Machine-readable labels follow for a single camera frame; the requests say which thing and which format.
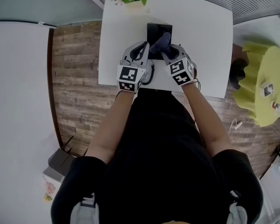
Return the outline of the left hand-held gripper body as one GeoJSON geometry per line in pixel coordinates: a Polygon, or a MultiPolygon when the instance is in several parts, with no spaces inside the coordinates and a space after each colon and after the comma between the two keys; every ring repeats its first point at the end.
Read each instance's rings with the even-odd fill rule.
{"type": "Polygon", "coordinates": [[[144,82],[147,69],[124,56],[117,69],[117,84],[120,91],[137,93],[144,82]]]}

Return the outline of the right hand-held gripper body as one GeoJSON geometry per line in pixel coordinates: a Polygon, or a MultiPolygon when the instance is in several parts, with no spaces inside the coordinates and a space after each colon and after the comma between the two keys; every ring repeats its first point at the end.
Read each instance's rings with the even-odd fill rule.
{"type": "Polygon", "coordinates": [[[177,85],[194,83],[197,75],[196,64],[187,57],[174,61],[166,66],[166,72],[173,78],[177,85]]]}

